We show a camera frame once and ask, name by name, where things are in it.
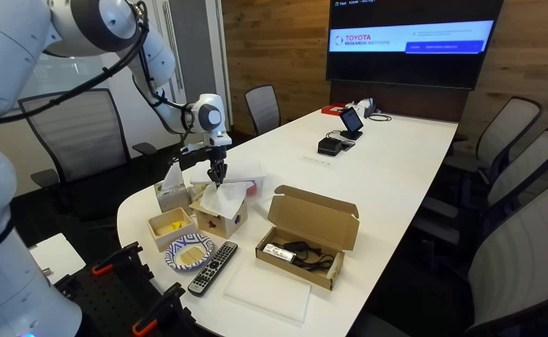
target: black remote control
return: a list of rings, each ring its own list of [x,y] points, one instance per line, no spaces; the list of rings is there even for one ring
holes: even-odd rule
[[[237,245],[233,241],[224,241],[213,259],[192,278],[186,289],[194,295],[201,295],[233,256],[235,248]]]

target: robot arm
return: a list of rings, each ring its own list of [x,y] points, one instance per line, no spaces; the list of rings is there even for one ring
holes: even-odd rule
[[[143,1],[20,0],[12,5],[0,0],[0,115],[14,106],[40,52],[54,55],[117,52],[123,59],[140,39],[140,52],[127,63],[134,85],[166,130],[205,134],[209,175],[218,185],[226,173],[224,149],[231,143],[222,100],[213,93],[184,104],[164,98],[160,85],[173,74],[175,61],[156,29],[149,29]]]
[[[14,106],[42,50],[57,55],[89,55],[136,50],[141,40],[143,54],[128,63],[136,87],[168,130],[183,117],[184,130],[207,134],[209,175],[220,183],[224,145],[229,143],[220,97],[199,95],[196,102],[183,104],[188,112],[179,112],[181,104],[162,98],[158,85],[171,74],[173,61],[153,29],[145,35],[147,20],[141,7],[141,1],[127,0],[0,0],[0,121],[12,119],[1,113]],[[46,282],[9,224],[14,186],[12,164],[0,153],[0,334],[74,334],[82,319],[80,308]]]

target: paper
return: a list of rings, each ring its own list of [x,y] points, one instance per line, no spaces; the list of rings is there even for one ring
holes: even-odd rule
[[[224,293],[284,318],[302,321],[308,306],[310,284],[271,269],[246,265],[231,276]]]
[[[184,177],[190,183],[209,183],[211,177],[207,175],[209,162],[199,160],[192,166],[192,170],[184,170]],[[224,175],[226,183],[233,181],[250,181],[256,186],[256,192],[261,188],[263,183],[263,168],[257,160],[241,160],[241,162],[228,162],[228,171]]]
[[[183,188],[183,175],[179,162],[171,162],[164,173],[164,179],[160,181],[160,192],[173,192],[177,188]]]
[[[218,186],[209,183],[199,196],[199,205],[209,213],[233,218],[250,185],[248,181],[229,181]]]
[[[39,267],[50,267],[50,274],[46,274],[46,278],[52,284],[85,265],[61,231],[39,241],[29,248],[29,252]]]

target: wall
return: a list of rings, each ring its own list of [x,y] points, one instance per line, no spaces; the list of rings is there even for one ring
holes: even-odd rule
[[[224,0],[233,127],[252,132],[242,93],[272,83],[282,121],[328,100],[325,0]]]
[[[328,102],[330,91],[340,97],[355,91],[362,95],[362,87],[330,87],[325,82],[328,0],[226,0],[222,5],[235,128],[252,132],[242,93],[261,82],[274,85],[282,119]],[[403,97],[413,97],[407,89],[366,89],[379,91],[379,102],[388,106],[437,108],[444,113],[461,113],[463,106],[458,132],[469,136],[467,149],[473,149],[476,136],[508,95],[527,95],[545,110],[540,123],[519,142],[527,143],[548,127],[548,1],[504,0],[478,85],[467,98],[439,89],[431,98],[403,104]]]

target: plate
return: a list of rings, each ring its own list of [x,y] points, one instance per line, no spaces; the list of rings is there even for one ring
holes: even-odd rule
[[[209,237],[184,233],[166,248],[164,261],[177,271],[188,271],[205,263],[213,250],[214,243]]]

